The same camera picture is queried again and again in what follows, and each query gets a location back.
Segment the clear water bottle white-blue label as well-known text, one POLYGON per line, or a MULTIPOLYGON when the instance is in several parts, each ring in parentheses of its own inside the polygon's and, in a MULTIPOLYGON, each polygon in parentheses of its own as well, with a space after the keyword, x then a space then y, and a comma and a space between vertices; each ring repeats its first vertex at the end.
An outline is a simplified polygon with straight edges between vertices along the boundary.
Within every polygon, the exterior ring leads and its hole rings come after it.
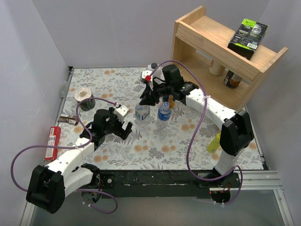
POLYGON ((146 122, 150 116, 150 106, 139 105, 135 106, 135 119, 137 122, 146 122))

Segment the orange juice bottle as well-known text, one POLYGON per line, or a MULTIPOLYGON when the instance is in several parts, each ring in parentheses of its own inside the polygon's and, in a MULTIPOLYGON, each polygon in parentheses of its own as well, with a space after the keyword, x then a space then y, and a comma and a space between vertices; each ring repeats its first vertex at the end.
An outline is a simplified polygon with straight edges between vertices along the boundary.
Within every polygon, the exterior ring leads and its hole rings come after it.
POLYGON ((169 103, 169 108, 174 108, 175 100, 174 100, 174 97, 172 95, 168 96, 168 103, 169 103))

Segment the blue label water bottle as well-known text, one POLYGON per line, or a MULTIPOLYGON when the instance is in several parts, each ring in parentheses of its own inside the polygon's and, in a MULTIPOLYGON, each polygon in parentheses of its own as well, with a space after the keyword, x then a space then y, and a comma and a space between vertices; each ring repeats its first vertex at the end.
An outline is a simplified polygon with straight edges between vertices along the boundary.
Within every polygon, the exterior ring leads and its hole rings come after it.
POLYGON ((168 120, 170 119, 171 116, 171 109, 166 108, 163 106, 163 104, 158 108, 158 114, 157 114, 157 127, 159 129, 164 129, 167 124, 168 120))

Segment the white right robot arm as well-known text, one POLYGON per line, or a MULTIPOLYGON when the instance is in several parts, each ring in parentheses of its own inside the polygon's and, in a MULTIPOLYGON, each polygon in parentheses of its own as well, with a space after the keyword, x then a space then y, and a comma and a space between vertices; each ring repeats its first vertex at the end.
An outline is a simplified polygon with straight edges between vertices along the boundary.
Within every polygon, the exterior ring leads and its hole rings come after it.
POLYGON ((140 104, 155 106, 160 98, 172 95, 175 100, 197 110, 214 122, 221 130, 222 152, 214 166, 213 183, 218 187, 226 186, 230 181, 229 173, 233 171, 241 151, 254 139, 248 112, 236 112, 218 103, 196 84, 185 81, 174 64, 163 67, 162 72, 163 80, 154 76, 153 71, 142 72, 141 82, 146 87, 140 97, 140 104))

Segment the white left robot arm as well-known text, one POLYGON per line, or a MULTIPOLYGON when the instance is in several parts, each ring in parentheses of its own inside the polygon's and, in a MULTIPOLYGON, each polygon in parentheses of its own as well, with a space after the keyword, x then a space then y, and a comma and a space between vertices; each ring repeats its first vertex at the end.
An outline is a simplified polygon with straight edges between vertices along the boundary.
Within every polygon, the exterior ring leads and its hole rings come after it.
POLYGON ((129 109, 121 105, 108 110, 99 109, 92 122, 87 124, 77 139, 75 149, 66 151, 46 166, 34 168, 26 194, 26 200, 53 214, 62 206, 65 198, 81 188, 96 188, 100 183, 99 169, 81 162, 91 155, 105 140, 114 134, 125 140, 131 133, 132 123, 122 128, 129 109))

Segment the white square lotion bottle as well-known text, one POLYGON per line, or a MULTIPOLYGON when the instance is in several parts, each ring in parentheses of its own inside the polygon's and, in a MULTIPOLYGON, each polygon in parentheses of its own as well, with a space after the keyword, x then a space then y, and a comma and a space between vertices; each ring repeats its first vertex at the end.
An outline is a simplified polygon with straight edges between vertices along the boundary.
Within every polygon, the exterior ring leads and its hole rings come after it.
POLYGON ((153 71, 154 69, 157 68, 157 66, 158 66, 157 63, 152 63, 152 64, 150 64, 150 65, 147 66, 147 70, 153 71))

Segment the yellow squeeze bottle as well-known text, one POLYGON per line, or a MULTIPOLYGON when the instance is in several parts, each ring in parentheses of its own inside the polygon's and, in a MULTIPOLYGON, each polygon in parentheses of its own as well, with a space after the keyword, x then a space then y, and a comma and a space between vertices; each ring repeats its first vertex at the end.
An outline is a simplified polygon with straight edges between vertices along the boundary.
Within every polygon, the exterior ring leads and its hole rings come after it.
POLYGON ((221 133, 218 133, 207 147, 209 153, 215 153, 220 147, 221 133))

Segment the chocolate bar wrapper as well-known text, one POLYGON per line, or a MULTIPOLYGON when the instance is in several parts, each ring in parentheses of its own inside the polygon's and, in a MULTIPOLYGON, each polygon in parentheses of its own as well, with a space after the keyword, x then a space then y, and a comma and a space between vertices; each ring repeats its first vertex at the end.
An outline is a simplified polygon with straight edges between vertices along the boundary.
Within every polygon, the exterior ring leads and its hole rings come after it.
POLYGON ((79 120, 76 116, 61 115, 57 122, 64 122, 72 125, 78 125, 79 120))

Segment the cream cup on shelf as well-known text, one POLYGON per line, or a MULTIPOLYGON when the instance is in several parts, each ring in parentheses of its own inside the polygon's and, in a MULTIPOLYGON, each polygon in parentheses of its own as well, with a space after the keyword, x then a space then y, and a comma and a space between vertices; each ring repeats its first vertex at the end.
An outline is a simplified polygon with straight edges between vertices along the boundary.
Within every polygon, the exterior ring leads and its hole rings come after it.
POLYGON ((222 66, 220 63, 212 60, 209 66, 209 72, 214 76, 221 76, 225 71, 225 67, 222 66))

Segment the red snack box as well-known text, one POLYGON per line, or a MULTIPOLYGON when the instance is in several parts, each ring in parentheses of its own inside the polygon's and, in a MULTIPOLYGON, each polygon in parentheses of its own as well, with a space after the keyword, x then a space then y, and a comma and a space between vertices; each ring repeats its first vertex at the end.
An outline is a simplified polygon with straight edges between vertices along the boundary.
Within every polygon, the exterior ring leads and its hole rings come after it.
MULTIPOLYGON (((48 144, 47 146, 58 146, 60 141, 61 128, 59 126, 53 126, 49 130, 48 144)), ((47 147, 44 160, 54 161, 57 158, 58 149, 53 147, 47 147)))

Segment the wooden shelf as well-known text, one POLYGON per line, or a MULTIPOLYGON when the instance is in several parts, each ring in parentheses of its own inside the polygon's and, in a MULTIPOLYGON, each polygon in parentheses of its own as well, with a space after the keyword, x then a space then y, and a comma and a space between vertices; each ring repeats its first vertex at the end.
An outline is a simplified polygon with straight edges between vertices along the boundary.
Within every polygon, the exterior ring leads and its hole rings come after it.
POLYGON ((174 23, 172 59, 180 61, 193 73, 192 77, 182 67, 181 75, 187 81, 197 79, 205 86, 207 94, 222 105, 241 110, 254 95, 288 50, 274 52, 260 45, 251 60, 228 49, 234 31, 205 16, 206 8, 200 6, 174 23), (209 72, 211 63, 220 64, 243 78, 239 87, 230 89, 223 83, 226 72, 214 76, 209 72))

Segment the dark jar on shelf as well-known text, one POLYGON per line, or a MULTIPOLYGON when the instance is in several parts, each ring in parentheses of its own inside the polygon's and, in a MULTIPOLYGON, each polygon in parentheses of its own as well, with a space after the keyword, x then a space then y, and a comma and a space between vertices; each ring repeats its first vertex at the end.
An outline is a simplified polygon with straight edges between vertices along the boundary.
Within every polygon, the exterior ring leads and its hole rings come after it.
POLYGON ((228 71, 225 79, 224 84, 231 89, 235 89, 239 86, 240 82, 242 81, 242 78, 235 74, 232 71, 228 71))

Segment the black green product box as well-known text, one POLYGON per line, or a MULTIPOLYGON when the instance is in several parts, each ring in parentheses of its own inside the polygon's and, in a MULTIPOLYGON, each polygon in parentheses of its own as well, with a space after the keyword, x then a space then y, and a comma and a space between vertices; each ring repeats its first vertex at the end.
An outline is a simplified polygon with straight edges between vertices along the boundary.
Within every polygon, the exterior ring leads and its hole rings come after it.
POLYGON ((268 25, 245 18, 229 41, 228 48, 250 60, 268 28, 268 25))

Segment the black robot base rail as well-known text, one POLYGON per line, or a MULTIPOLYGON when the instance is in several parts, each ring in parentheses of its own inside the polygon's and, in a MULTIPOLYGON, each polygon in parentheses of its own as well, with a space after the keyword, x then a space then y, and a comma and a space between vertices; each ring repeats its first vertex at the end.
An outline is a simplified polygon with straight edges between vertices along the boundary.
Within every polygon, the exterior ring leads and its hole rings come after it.
POLYGON ((187 170, 101 170, 91 186, 83 187, 81 198, 94 204, 106 198, 101 194, 105 192, 116 198, 196 197, 228 202, 231 189, 241 185, 237 172, 217 181, 213 180, 216 175, 208 170, 195 170, 194 174, 206 181, 187 170))

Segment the small clear bottle at wall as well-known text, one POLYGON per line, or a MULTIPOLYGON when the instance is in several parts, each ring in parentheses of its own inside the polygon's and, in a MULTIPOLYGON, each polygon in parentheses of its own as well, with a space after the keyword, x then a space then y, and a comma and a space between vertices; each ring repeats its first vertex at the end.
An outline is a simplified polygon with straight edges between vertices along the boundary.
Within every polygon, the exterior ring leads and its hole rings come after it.
POLYGON ((68 93, 68 82, 63 81, 60 86, 59 97, 64 98, 67 95, 67 93, 68 93))

